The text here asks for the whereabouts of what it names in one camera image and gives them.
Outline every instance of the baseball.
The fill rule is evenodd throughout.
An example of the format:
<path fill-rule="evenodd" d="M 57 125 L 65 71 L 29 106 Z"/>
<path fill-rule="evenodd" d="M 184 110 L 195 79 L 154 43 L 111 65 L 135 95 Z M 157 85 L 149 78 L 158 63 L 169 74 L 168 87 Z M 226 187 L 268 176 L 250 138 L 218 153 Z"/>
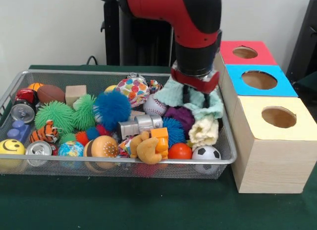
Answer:
<path fill-rule="evenodd" d="M 158 100 L 153 98 L 154 94 L 151 94 L 143 104 L 143 110 L 147 115 L 160 115 L 163 116 L 166 113 L 167 106 Z"/>

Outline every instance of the white wall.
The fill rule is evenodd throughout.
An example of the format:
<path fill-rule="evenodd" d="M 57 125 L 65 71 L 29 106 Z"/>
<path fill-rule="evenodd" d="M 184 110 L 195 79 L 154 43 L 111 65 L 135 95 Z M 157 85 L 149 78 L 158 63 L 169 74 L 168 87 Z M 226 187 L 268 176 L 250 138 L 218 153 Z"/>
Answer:
<path fill-rule="evenodd" d="M 284 71 L 309 0 L 223 0 L 224 40 L 262 40 Z M 30 64 L 105 64 L 100 0 L 0 0 L 0 95 Z"/>

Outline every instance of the tan plush toy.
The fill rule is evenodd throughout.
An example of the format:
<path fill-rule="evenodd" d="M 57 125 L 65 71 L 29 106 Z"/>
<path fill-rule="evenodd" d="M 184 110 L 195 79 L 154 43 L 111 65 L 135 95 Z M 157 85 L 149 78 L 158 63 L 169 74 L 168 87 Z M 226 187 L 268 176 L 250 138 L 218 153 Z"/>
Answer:
<path fill-rule="evenodd" d="M 139 159 L 149 165 L 154 165 L 162 160 L 160 153 L 155 153 L 155 148 L 159 140 L 156 137 L 149 138 L 141 142 L 137 147 Z"/>
<path fill-rule="evenodd" d="M 131 158 L 137 158 L 138 154 L 137 154 L 137 147 L 139 146 L 139 144 L 141 142 L 143 142 L 144 140 L 147 140 L 150 138 L 150 134 L 146 131 L 143 131 L 140 135 L 135 136 L 134 138 L 132 138 L 131 142 L 130 142 L 130 150 L 131 150 Z"/>

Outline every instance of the black cable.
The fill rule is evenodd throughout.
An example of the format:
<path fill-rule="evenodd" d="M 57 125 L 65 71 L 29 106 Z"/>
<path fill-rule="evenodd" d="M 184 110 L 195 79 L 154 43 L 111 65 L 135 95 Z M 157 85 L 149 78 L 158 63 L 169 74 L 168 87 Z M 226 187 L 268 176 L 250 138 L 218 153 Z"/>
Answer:
<path fill-rule="evenodd" d="M 97 59 L 96 59 L 94 56 L 90 56 L 90 57 L 88 58 L 88 61 L 86 62 L 86 65 L 89 65 L 91 59 L 94 60 L 95 65 L 98 65 Z"/>

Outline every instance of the purple plush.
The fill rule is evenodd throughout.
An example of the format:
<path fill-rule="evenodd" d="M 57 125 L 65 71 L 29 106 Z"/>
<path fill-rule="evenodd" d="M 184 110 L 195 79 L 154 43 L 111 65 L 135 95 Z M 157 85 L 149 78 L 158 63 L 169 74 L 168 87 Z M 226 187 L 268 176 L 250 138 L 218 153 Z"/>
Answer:
<path fill-rule="evenodd" d="M 185 137 L 187 140 L 189 139 L 188 132 L 195 123 L 195 118 L 189 109 L 185 107 L 169 107 L 164 116 L 180 121 L 185 131 Z"/>

